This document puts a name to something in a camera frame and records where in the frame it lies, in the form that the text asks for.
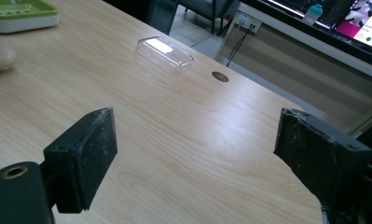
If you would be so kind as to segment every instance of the wood grain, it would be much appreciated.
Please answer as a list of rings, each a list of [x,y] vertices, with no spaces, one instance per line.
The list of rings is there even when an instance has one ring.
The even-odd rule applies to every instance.
[[[317,199],[273,155],[281,108],[299,108],[103,1],[50,3],[56,27],[0,35],[0,168],[112,106],[119,153],[88,212],[57,223],[322,223]],[[194,57],[171,75],[135,53],[164,36]],[[226,74],[224,83],[213,71]]]

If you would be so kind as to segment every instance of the chair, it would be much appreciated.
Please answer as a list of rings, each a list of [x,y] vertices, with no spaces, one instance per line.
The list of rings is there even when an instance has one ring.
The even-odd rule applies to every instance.
[[[223,28],[223,17],[232,18],[241,2],[239,0],[178,0],[178,4],[194,11],[202,17],[212,21],[212,34],[214,33],[215,19],[220,18],[220,29]]]

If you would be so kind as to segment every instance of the wooden table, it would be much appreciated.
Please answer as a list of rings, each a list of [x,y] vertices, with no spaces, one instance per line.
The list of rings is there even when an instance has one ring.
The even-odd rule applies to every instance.
[[[57,223],[322,223],[320,205],[272,151],[281,96],[103,1],[52,0],[56,27],[0,35],[0,169],[112,106],[119,153],[88,212]],[[182,75],[135,53],[161,35],[194,57]],[[219,71],[229,77],[220,82]]]

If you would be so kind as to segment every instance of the wall socket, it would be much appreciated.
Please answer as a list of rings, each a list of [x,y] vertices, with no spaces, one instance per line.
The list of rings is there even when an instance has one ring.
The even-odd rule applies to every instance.
[[[260,28],[262,22],[243,13],[243,12],[239,12],[239,15],[238,15],[238,18],[236,19],[236,23],[239,25],[241,24],[241,21],[243,21],[243,24],[241,25],[241,27],[243,28],[246,28],[246,29],[249,29],[249,27],[251,25],[253,25],[254,27],[251,29],[251,32],[253,33],[257,33],[258,29]]]

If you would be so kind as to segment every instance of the floor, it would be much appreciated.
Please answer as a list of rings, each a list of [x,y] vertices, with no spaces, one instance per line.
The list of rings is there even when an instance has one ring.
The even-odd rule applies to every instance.
[[[216,35],[220,31],[220,20],[216,20],[214,31],[215,35],[212,35],[210,31],[211,22],[209,20],[197,15],[191,10],[185,12],[185,8],[179,6],[173,20],[170,36],[213,59],[219,50],[225,35]],[[293,94],[273,85],[253,72],[235,63],[231,63],[229,68],[245,77],[250,78],[252,81],[260,84],[261,86],[280,94],[284,98],[296,103],[297,105],[300,105],[305,111],[313,114],[314,116],[317,116],[318,118],[324,116],[324,112],[317,109],[313,105],[310,105],[298,97],[295,97]]]

